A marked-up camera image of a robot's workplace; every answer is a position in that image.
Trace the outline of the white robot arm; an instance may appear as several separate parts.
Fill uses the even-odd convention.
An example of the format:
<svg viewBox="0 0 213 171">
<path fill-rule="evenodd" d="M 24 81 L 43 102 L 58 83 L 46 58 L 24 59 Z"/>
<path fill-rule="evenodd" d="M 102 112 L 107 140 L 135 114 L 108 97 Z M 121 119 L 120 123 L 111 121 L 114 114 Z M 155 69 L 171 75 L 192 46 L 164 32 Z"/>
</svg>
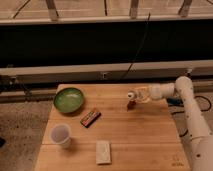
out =
<svg viewBox="0 0 213 171">
<path fill-rule="evenodd" d="M 178 77 L 174 83 L 148 86 L 151 100 L 160 100 L 178 94 L 185 110 L 187 129 L 193 153 L 192 171 L 213 171 L 213 131 L 205 120 L 195 99 L 192 80 Z"/>
</svg>

